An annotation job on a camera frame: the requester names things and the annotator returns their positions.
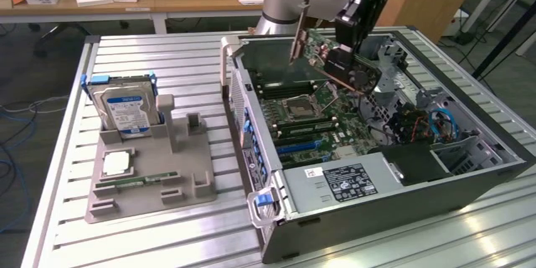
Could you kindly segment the grey metal disk bay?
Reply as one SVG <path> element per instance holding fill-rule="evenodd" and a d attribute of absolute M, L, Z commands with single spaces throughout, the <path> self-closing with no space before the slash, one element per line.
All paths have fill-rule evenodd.
<path fill-rule="evenodd" d="M 443 166 L 451 174 L 460 175 L 504 164 L 504 160 L 488 143 L 478 136 L 462 141 L 431 145 Z"/>

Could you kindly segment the CPU socket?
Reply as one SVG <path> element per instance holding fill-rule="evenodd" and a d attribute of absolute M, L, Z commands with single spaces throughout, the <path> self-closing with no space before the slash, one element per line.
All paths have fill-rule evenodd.
<path fill-rule="evenodd" d="M 306 121 L 323 117 L 322 107 L 314 96 L 299 96 L 282 101 L 290 122 Z"/>

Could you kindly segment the hard disk in blue caddy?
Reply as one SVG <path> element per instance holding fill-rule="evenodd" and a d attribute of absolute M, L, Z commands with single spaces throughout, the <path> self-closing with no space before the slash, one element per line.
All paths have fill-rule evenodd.
<path fill-rule="evenodd" d="M 154 72 L 124 77 L 84 74 L 80 86 L 96 108 L 104 130 L 116 130 L 124 139 L 150 135 L 150 127 L 162 123 Z"/>

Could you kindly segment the white floor cabinet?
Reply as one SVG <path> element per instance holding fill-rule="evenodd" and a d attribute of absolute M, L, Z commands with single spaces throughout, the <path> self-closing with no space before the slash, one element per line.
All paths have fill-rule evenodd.
<path fill-rule="evenodd" d="M 463 27 L 468 17 L 470 17 L 468 13 L 464 12 L 464 10 L 458 9 L 455 15 L 451 18 L 451 21 L 447 25 L 447 28 L 444 30 L 442 37 L 456 36 L 462 30 L 462 27 Z"/>

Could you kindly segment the installed green RAM stick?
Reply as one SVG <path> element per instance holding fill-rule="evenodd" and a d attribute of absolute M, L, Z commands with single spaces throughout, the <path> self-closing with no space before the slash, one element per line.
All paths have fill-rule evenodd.
<path fill-rule="evenodd" d="M 338 120 L 331 118 L 312 119 L 308 121 L 291 122 L 276 125 L 275 137 L 279 139 L 316 134 L 332 131 L 339 124 Z"/>

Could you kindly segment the grey plastic parts rack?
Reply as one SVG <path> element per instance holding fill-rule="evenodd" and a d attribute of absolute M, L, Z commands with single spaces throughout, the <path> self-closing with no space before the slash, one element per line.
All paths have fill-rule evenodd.
<path fill-rule="evenodd" d="M 118 131 L 100 131 L 88 193 L 87 223 L 98 223 L 214 201 L 214 165 L 207 123 L 198 112 L 174 118 L 175 98 L 156 96 L 156 108 L 164 122 L 150 127 L 150 135 L 124 139 Z M 106 176 L 104 158 L 108 153 L 130 153 L 130 169 Z M 178 172 L 160 183 L 143 187 L 96 188 L 106 181 Z"/>

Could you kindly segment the metal drive cage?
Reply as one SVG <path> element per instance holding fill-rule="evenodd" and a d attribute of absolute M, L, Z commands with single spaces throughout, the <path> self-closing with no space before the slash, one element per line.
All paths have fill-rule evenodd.
<path fill-rule="evenodd" d="M 388 122 L 398 109 L 406 104 L 416 105 L 419 84 L 407 73 L 407 55 L 400 42 L 391 36 L 383 38 L 376 64 L 382 78 L 375 90 L 362 98 L 360 112 L 364 119 Z"/>

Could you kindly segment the green graphics card black fan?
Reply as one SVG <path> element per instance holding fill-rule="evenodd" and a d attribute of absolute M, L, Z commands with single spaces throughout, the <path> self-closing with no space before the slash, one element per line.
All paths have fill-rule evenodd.
<path fill-rule="evenodd" d="M 358 94 L 370 94 L 380 79 L 376 64 L 351 48 L 327 38 L 318 30 L 304 27 L 310 4 L 302 2 L 299 27 L 290 51 L 290 63 L 307 59 L 308 65 Z"/>

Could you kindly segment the silver chipset heatsink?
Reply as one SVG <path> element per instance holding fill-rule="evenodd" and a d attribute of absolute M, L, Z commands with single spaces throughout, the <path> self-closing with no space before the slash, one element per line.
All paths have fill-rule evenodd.
<path fill-rule="evenodd" d="M 354 146 L 340 146 L 335 149 L 335 156 L 338 159 L 356 157 L 358 153 Z"/>

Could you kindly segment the black tripod stand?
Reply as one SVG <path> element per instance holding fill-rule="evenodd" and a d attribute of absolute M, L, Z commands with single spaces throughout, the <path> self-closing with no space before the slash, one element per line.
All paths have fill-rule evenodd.
<path fill-rule="evenodd" d="M 500 12 L 495 16 L 491 24 L 486 28 L 486 31 L 482 34 L 482 37 L 478 39 L 476 42 L 480 42 L 482 38 L 487 35 L 487 33 L 491 33 L 495 30 L 499 22 L 503 20 L 506 14 L 511 10 L 516 1 L 518 0 L 508 0 L 507 3 L 503 5 Z M 515 25 L 512 26 L 512 28 L 507 32 L 506 36 L 502 38 L 500 42 L 498 43 L 496 47 L 494 48 L 491 53 L 487 55 L 484 61 L 482 62 L 482 64 L 476 68 L 476 70 L 474 71 L 472 76 L 475 79 L 478 79 L 478 80 L 484 79 L 486 76 L 491 74 L 492 70 L 502 64 L 502 62 L 507 59 L 507 57 L 514 53 L 514 51 L 512 51 L 508 55 L 506 55 L 503 57 L 502 61 L 494 66 L 492 70 L 486 75 L 483 75 L 484 71 L 490 67 L 490 64 L 495 61 L 496 57 L 503 52 L 504 48 L 508 46 L 508 44 L 511 43 L 511 41 L 514 40 L 514 38 L 516 37 L 519 32 L 523 30 L 524 26 L 527 25 L 527 23 L 530 22 L 530 20 L 532 19 L 532 17 L 535 15 L 536 15 L 536 0 L 528 7 L 523 16 L 518 19 Z"/>

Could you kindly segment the silver CPU chip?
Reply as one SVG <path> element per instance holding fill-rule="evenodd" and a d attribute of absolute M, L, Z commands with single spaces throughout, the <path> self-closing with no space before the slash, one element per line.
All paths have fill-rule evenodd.
<path fill-rule="evenodd" d="M 103 163 L 106 176 L 123 174 L 130 169 L 130 153 L 126 151 L 108 153 Z"/>

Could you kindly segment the open metal socket cover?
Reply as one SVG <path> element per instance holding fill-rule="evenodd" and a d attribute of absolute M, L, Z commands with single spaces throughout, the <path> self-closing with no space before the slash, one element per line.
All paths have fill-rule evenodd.
<path fill-rule="evenodd" d="M 342 88 L 338 83 L 327 80 L 312 93 L 312 98 L 316 101 L 320 113 L 326 113 L 330 107 L 342 99 L 347 93 L 347 88 Z"/>

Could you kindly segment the green motherboard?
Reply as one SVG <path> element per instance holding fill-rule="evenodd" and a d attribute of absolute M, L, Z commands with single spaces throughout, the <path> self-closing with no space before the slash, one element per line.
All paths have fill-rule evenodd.
<path fill-rule="evenodd" d="M 379 146 L 347 93 L 320 117 L 338 120 L 336 129 L 291 138 L 279 139 L 275 137 L 276 125 L 291 123 L 287 119 L 282 101 L 302 95 L 312 96 L 314 91 L 324 81 L 327 80 L 268 82 L 260 77 L 255 81 L 256 96 L 275 148 L 312 141 L 322 142 L 315 150 L 279 154 L 279 159 L 286 169 L 338 160 L 335 149 L 340 146 L 354 146 L 358 156 L 367 154 L 371 149 Z"/>

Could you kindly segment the grey power supply unit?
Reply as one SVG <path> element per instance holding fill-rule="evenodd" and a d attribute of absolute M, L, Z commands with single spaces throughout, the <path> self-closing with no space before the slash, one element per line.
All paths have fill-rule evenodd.
<path fill-rule="evenodd" d="M 382 153 L 310 164 L 283 174 L 299 213 L 354 205 L 403 189 Z"/>

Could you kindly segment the black open PC case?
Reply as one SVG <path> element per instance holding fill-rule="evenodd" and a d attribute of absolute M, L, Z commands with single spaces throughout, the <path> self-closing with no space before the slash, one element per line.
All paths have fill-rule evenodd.
<path fill-rule="evenodd" d="M 362 203 L 307 213 L 296 211 L 286 190 L 287 169 L 270 135 L 255 81 L 260 77 L 268 82 L 338 82 L 319 73 L 307 59 L 290 63 L 291 35 L 228 35 L 222 39 L 224 107 L 266 264 L 295 262 L 304 255 L 375 233 L 442 214 L 459 213 L 494 187 L 536 164 L 536 156 L 499 121 L 503 108 L 482 107 L 482 101 L 492 100 L 494 96 L 416 29 L 379 29 L 366 39 L 359 55 L 376 64 L 378 49 L 387 36 L 400 42 L 408 53 L 407 73 L 420 86 L 416 105 L 406 103 L 388 122 L 376 122 L 364 119 L 360 112 L 362 98 L 368 94 L 347 88 L 347 96 L 379 143 L 367 154 L 384 155 L 403 189 Z M 504 164 L 454 175 L 431 145 L 471 136 L 488 143 Z M 255 197 L 262 194 L 271 194 L 272 205 L 256 206 Z"/>

